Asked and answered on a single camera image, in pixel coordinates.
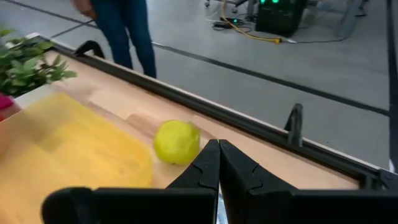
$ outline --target yellow fruit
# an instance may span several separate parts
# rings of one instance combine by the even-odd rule
[[[157,130],[154,147],[164,162],[184,165],[191,163],[200,151],[200,131],[191,123],[166,121]]]

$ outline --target person's hand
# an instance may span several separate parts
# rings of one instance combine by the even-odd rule
[[[83,15],[90,17],[92,19],[97,18],[97,14],[95,13],[93,7],[91,6],[90,0],[72,0],[77,10]]]

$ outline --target jeans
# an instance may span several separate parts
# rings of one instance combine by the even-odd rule
[[[155,53],[149,33],[146,0],[90,0],[99,29],[111,47],[115,63],[132,69],[129,31],[144,73],[156,78]]]

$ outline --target green plant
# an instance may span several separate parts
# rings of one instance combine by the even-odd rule
[[[0,30],[0,93],[20,96],[46,83],[76,77],[66,70],[67,63],[61,56],[49,63],[44,52],[51,42],[37,42],[26,38],[4,41],[13,30]]]

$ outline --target gray floor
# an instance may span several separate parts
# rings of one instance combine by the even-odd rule
[[[69,0],[17,1],[88,21],[74,10]],[[370,0],[366,7],[368,16],[358,21],[348,40],[302,45],[275,45],[248,39],[232,30],[213,31],[206,17],[218,10],[218,2],[212,2],[208,9],[203,6],[203,0],[147,2],[154,42],[388,110],[385,1]],[[333,33],[338,22],[332,15],[322,15],[315,26],[300,29],[292,38],[296,41],[335,39]],[[79,25],[0,0],[1,23],[18,29],[21,34],[40,32],[47,37]],[[71,47],[88,39],[96,40],[111,59],[109,47],[96,29],[79,27],[56,39]],[[284,126],[291,107],[301,103],[305,110],[303,135],[306,138],[388,167],[386,116],[168,50],[155,48],[155,52],[162,81],[279,127]],[[134,58],[136,70],[141,70]]]

